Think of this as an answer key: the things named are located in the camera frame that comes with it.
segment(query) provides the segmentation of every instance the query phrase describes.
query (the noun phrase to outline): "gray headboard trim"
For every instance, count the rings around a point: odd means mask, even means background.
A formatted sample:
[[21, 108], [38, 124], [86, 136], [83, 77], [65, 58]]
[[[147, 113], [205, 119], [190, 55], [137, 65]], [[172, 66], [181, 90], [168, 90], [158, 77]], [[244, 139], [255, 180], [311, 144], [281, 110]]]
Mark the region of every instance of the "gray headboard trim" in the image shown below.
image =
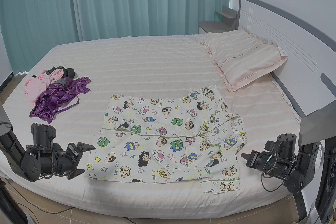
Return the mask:
[[329, 89], [329, 91], [331, 91], [333, 96], [336, 97], [336, 86], [335, 86], [335, 84], [324, 73], [321, 74], [320, 78], [321, 78], [322, 82], [324, 83], [324, 85]]
[[[239, 10], [238, 10], [238, 18], [236, 21], [236, 29], [238, 29], [239, 26], [239, 17], [240, 17], [240, 6], [241, 1], [239, 0]], [[290, 20], [291, 22], [295, 23], [296, 25], [299, 25], [301, 28], [305, 29], [307, 32], [311, 33], [313, 36], [321, 40], [323, 43], [325, 43], [329, 48], [331, 48], [333, 51], [336, 52], [336, 41], [332, 40], [329, 36], [327, 36], [325, 33], [322, 33], [319, 29], [315, 28], [313, 25], [310, 25], [309, 23], [305, 22], [304, 20], [301, 20], [300, 18], [280, 9], [275, 6], [272, 6], [268, 3], [265, 3], [260, 0], [246, 0], [251, 3], [254, 3], [258, 6], [261, 6], [263, 8], [266, 8], [281, 17], [286, 18], [287, 20]]]
[[287, 90], [287, 88], [284, 86], [284, 84], [281, 82], [281, 80], [276, 76], [276, 74], [274, 74], [274, 72], [271, 72], [271, 75], [273, 76], [275, 81], [279, 84], [279, 86], [282, 88], [284, 93], [286, 93], [286, 95], [287, 95], [288, 99], [290, 100], [290, 102], [292, 103], [292, 106], [295, 109], [295, 111], [299, 114], [299, 116], [301, 118], [304, 118], [306, 116], [305, 113], [302, 111], [301, 107], [296, 102], [296, 100], [291, 95], [291, 93]]

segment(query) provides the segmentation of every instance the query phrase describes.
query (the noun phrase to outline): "cartoon print pajama shirt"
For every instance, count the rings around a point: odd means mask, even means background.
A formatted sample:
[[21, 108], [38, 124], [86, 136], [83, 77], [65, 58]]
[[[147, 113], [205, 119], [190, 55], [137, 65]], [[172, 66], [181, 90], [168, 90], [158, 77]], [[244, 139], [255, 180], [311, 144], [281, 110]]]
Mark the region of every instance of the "cartoon print pajama shirt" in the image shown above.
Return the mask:
[[236, 153], [246, 142], [241, 116], [214, 85], [180, 99], [113, 95], [86, 174], [134, 183], [199, 179], [204, 192], [232, 191], [240, 188]]

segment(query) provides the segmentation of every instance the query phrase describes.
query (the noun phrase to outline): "star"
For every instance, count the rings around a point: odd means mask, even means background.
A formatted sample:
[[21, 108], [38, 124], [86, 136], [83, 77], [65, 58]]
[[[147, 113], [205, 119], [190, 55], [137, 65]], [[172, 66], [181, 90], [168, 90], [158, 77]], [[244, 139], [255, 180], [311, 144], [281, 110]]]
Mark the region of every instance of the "star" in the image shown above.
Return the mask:
[[171, 159], [175, 159], [175, 157], [172, 155], [172, 154], [168, 154], [168, 157], [167, 158], [169, 158], [170, 160]]

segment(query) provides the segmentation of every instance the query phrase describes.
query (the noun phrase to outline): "pile of clothes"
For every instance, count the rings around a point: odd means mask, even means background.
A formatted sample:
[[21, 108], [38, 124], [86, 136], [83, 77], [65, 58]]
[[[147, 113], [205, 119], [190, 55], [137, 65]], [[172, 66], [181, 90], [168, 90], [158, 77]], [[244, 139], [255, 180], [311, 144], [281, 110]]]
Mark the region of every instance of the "pile of clothes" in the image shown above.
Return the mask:
[[[75, 71], [63, 66], [43, 69], [38, 75], [29, 78], [24, 85], [28, 100], [35, 104], [29, 117], [39, 117], [51, 123], [56, 113], [66, 111], [79, 104], [78, 94], [90, 91], [86, 85], [90, 79], [85, 76], [73, 79]], [[59, 110], [59, 108], [77, 97], [77, 103]]]

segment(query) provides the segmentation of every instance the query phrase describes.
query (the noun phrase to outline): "bed sheet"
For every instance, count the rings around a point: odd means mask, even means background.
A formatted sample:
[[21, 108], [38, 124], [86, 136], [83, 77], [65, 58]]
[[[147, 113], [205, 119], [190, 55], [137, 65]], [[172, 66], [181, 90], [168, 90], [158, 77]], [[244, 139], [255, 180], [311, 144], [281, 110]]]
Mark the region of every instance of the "bed sheet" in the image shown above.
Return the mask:
[[[299, 124], [276, 86], [266, 75], [236, 92], [226, 89], [204, 46], [203, 35], [124, 37], [59, 45], [49, 51], [28, 73], [53, 66], [73, 68], [77, 77], [88, 76], [91, 89], [80, 94], [80, 104], [57, 115], [51, 123], [57, 131], [54, 142], [65, 149], [69, 142], [90, 144], [99, 133], [111, 93], [144, 98], [177, 98], [190, 88], [214, 84], [234, 113], [245, 122], [248, 143], [240, 151], [262, 151], [267, 140], [282, 133], [299, 133]], [[23, 93], [24, 82], [15, 88], [4, 104], [23, 147], [33, 143], [30, 118], [33, 106]], [[54, 201], [96, 213], [133, 218], [218, 218], [275, 202], [289, 194], [281, 187], [263, 190], [260, 172], [245, 166], [238, 156], [241, 189], [229, 193], [203, 193], [198, 180], [169, 184], [145, 184], [53, 177], [28, 182], [16, 176], [0, 154], [0, 170], [21, 186]], [[88, 153], [79, 168], [86, 169]], [[281, 182], [268, 179], [273, 189]]]

